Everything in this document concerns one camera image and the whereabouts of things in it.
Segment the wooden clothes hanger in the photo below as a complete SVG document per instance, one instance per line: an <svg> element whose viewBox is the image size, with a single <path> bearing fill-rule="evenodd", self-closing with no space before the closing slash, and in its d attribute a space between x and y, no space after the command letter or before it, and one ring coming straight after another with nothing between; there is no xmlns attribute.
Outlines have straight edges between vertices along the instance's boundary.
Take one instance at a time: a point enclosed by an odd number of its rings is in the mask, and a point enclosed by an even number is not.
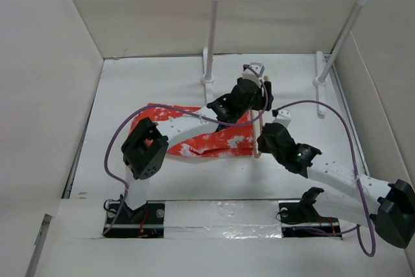
<svg viewBox="0 0 415 277"><path fill-rule="evenodd" d="M259 79L257 77L255 77L254 74L248 74L247 73L247 74L244 74L243 77L246 78L246 79L252 80L257 85L259 84ZM271 80L270 80L270 77L269 76L264 76L263 77L263 81L264 82L265 81L270 82ZM253 110L250 110L249 112L250 112L250 119L251 119L251 121L253 121L253 123L252 123L252 130L253 130L253 136L252 136L253 137L253 139L252 139L252 143L253 143L252 154L253 154L253 157L255 159L259 159L261 157L262 153L258 149L258 143L257 143L256 139L259 137L260 130L262 130L262 128L263 128L263 117L262 116L260 117L259 116L259 113L256 114Z"/></svg>

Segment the orange white-speckled trousers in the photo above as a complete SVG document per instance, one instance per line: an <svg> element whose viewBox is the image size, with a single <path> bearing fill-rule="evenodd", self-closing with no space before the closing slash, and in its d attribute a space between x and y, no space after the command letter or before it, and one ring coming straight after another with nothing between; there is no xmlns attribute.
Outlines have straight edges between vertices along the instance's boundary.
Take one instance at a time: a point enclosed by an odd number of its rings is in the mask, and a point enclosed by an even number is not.
<svg viewBox="0 0 415 277"><path fill-rule="evenodd" d="M134 117L130 130L133 130L143 118L151 121L166 121L183 116L182 112L165 108L149 108ZM202 134L172 146L167 153L183 157L222 158L251 156L253 151L254 130L252 125L232 126L220 132Z"/></svg>

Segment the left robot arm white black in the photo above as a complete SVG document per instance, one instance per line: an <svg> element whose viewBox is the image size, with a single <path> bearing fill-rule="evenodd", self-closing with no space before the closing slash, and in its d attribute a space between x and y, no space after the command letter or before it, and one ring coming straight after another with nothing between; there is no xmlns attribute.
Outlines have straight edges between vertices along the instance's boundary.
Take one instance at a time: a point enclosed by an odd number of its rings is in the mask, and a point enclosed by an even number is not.
<svg viewBox="0 0 415 277"><path fill-rule="evenodd" d="M129 168L128 194L122 215L131 223L144 217L147 183L162 166L169 148L202 134L213 134L227 128L246 126L237 121L248 111L269 111L274 97L269 81L255 83L238 78L230 93L203 106L196 112L167 121L139 121L121 147L124 164Z"/></svg>

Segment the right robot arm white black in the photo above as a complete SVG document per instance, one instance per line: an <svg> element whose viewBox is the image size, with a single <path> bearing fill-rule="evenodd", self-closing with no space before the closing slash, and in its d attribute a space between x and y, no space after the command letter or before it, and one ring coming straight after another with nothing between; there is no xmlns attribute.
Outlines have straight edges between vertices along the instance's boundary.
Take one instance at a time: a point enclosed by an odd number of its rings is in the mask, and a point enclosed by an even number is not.
<svg viewBox="0 0 415 277"><path fill-rule="evenodd" d="M273 155L291 173L323 183L306 191L288 215L307 222L334 217L361 226L372 225L377 235L398 248L407 248L414 236L414 190L366 175L356 177L347 167L320 150L296 143L285 126L267 123L258 137L259 150Z"/></svg>

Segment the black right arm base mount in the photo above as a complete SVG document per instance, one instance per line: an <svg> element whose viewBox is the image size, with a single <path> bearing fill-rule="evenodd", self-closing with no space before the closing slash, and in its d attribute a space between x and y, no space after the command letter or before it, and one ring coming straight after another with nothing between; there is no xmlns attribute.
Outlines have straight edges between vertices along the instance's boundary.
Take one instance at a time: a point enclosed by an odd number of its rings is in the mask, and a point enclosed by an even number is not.
<svg viewBox="0 0 415 277"><path fill-rule="evenodd" d="M300 199L278 202L276 219L284 238L342 237L338 219L320 216L313 207L324 190L312 187Z"/></svg>

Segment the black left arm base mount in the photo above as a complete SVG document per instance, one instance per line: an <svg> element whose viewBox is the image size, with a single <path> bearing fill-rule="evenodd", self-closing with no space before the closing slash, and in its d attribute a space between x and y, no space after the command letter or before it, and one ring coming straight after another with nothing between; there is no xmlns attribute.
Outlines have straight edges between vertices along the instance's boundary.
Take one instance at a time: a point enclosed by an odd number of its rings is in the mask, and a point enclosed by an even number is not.
<svg viewBox="0 0 415 277"><path fill-rule="evenodd" d="M106 220L102 235L107 238L164 238L165 202L147 202L137 210L124 204L118 217L120 201L108 199L104 203Z"/></svg>

